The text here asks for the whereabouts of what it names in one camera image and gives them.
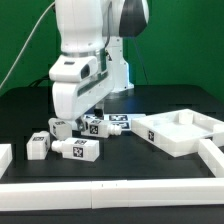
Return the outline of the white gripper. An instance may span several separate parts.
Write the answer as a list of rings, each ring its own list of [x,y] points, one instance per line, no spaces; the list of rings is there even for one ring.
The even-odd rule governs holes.
[[[52,96],[56,116],[63,120],[76,120],[77,129],[85,130],[82,116],[110,92],[110,76],[101,71],[96,56],[81,58],[61,55],[49,71],[54,82]],[[103,110],[94,109],[102,119]]]

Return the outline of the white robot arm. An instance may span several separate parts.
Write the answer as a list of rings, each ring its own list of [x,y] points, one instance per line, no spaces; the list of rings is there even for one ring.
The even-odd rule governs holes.
[[[123,40],[147,27],[147,0],[55,0],[61,55],[49,71],[56,117],[85,130],[83,116],[133,87]]]

